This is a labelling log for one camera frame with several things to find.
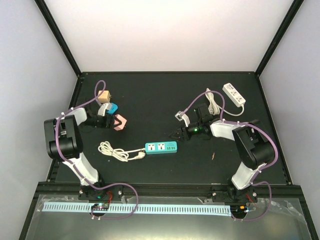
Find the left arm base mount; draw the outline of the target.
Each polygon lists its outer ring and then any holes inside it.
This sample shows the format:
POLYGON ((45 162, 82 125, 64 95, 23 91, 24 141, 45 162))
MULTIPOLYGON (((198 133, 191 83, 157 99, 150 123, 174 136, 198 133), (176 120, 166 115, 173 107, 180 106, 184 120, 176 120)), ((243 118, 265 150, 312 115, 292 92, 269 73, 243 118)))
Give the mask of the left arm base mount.
POLYGON ((123 185, 117 184, 103 190, 97 190, 91 186, 81 186, 78 194, 79 200, 94 201, 118 201, 123 192, 123 185))

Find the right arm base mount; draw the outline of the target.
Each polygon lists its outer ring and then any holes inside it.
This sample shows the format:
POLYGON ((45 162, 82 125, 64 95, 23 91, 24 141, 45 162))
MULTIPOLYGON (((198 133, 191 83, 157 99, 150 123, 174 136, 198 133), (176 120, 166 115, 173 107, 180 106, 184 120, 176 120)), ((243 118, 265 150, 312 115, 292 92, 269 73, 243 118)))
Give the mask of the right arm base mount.
POLYGON ((257 197, 254 196, 255 189, 251 186, 239 190, 233 185, 229 184, 220 184, 213 185, 210 188, 210 192, 208 193, 208 197, 212 198, 213 202, 217 203, 248 203, 253 201, 257 203, 257 197))

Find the white power strip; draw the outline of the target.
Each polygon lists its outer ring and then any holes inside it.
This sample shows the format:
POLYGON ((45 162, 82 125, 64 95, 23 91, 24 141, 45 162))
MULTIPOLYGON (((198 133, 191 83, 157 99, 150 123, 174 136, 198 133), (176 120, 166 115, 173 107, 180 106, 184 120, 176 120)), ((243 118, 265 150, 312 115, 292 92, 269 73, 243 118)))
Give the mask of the white power strip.
POLYGON ((245 106, 245 98, 237 91, 237 89, 231 83, 224 84, 222 90, 238 108, 245 106))

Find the blue cube adapter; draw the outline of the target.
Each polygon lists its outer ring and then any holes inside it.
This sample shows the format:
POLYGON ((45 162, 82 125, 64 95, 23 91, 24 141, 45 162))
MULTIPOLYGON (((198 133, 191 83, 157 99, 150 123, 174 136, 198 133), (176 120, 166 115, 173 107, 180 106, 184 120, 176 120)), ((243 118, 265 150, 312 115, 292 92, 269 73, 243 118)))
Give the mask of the blue cube adapter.
POLYGON ((109 104, 108 114, 113 115, 118 110, 118 106, 115 103, 109 104))

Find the pink cube adapter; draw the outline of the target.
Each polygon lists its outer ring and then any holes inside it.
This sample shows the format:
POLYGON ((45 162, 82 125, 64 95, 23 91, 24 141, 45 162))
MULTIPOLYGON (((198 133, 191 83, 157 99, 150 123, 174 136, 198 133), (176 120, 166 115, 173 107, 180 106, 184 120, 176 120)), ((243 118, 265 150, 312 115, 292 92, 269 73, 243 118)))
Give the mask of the pink cube adapter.
POLYGON ((115 119, 113 129, 116 131, 122 131, 127 124, 127 119, 120 114, 116 114, 114 117, 115 119))

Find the teal power strip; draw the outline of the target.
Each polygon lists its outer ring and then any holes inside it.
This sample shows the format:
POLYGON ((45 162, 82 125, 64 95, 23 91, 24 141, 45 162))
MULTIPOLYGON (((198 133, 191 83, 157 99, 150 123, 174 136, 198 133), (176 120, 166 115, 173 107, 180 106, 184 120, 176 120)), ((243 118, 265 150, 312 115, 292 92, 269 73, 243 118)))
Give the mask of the teal power strip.
POLYGON ((150 142, 145 144, 147 155, 172 154, 178 151, 176 141, 150 142))

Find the large orange cube adapter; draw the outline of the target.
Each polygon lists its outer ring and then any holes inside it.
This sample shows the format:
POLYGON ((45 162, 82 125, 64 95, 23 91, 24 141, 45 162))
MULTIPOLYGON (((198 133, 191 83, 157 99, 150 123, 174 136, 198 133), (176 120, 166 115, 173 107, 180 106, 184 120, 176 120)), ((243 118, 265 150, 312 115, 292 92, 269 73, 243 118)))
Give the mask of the large orange cube adapter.
POLYGON ((98 91, 98 95, 99 97, 97 98, 98 102, 100 104, 106 104, 106 103, 110 103, 111 101, 111 94, 109 90, 99 90, 98 91))

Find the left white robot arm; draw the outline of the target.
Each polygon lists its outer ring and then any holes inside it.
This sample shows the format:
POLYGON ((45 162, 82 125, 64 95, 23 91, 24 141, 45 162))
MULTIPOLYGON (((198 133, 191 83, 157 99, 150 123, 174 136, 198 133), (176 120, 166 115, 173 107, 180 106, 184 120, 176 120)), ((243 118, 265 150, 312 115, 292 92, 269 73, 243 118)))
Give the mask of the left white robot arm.
MULTIPOLYGON (((88 122, 98 128, 122 130, 127 120, 120 114, 108 114, 100 109, 93 117, 87 116, 83 107, 71 108, 66 113, 61 113, 57 118, 44 122, 46 150, 52 159, 59 160, 68 166, 78 177, 81 190, 89 193, 97 200, 103 199, 108 192, 103 178, 84 154, 84 145, 80 134, 79 125, 88 122)), ((109 141, 103 141, 98 146, 98 151, 120 162, 127 163, 143 159, 146 155, 175 154, 178 144, 175 141, 146 143, 143 148, 125 151, 122 148, 113 148, 109 141)))

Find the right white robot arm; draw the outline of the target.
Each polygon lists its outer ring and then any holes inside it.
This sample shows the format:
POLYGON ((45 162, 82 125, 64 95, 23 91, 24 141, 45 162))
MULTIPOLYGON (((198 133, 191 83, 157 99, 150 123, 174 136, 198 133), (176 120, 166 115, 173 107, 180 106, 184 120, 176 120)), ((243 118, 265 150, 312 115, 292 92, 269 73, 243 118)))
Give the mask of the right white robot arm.
POLYGON ((192 136, 205 135, 209 138, 224 138, 235 142, 240 165, 232 176, 227 187, 228 198, 234 202, 240 201, 245 195, 245 189, 253 185, 256 176, 269 164, 278 159, 275 143, 265 133, 259 120, 251 122, 232 122, 219 119, 209 112, 205 104, 194 109, 196 121, 179 111, 175 114, 183 124, 170 137, 178 141, 188 141, 192 136))

